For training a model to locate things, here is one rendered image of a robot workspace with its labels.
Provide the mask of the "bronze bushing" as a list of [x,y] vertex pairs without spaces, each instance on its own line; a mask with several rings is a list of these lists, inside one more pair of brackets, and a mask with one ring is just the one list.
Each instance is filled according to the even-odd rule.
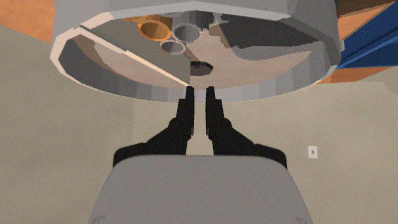
[[158,14],[149,15],[146,20],[137,22],[137,30],[147,39],[153,41],[167,40],[171,36],[171,18],[163,17]]
[[149,15],[140,16],[140,17],[133,17],[133,18],[123,18],[123,19],[126,20],[126,21],[131,21],[131,22],[141,22],[141,21],[146,20],[146,18],[147,18],[148,16],[149,16]]

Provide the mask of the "blue crate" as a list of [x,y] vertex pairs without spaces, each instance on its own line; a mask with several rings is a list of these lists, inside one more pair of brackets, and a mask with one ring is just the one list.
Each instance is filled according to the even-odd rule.
[[336,69],[398,66],[398,0],[340,41],[340,49]]

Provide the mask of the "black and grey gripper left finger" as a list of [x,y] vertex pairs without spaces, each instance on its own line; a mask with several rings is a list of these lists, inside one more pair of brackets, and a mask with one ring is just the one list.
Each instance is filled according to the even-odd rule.
[[176,117],[170,120],[168,127],[146,143],[118,149],[114,153],[113,167],[137,155],[186,155],[187,141],[194,135],[194,112],[194,88],[187,86],[185,99],[179,99]]

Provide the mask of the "grey metal cylinder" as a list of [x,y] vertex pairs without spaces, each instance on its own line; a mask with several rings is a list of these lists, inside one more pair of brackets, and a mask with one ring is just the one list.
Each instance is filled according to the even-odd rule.
[[185,11],[171,18],[172,37],[182,43],[194,43],[203,37],[203,11]]
[[163,17],[178,17],[179,15],[183,14],[185,11],[183,12],[173,12],[173,13],[164,13],[164,14],[158,14],[161,15]]
[[[176,43],[177,42],[177,43]],[[179,44],[178,44],[179,43]],[[181,46],[181,45],[183,46]],[[179,42],[172,37],[164,41],[159,41],[159,48],[168,54],[180,54],[185,52],[186,50],[186,43]]]

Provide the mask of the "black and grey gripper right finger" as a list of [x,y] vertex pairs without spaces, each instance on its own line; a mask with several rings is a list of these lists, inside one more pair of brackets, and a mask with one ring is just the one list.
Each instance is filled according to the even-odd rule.
[[287,169],[286,155],[279,149],[254,144],[232,128],[224,118],[221,99],[215,99],[214,86],[206,88],[206,136],[212,141],[214,155],[261,156],[281,163]]

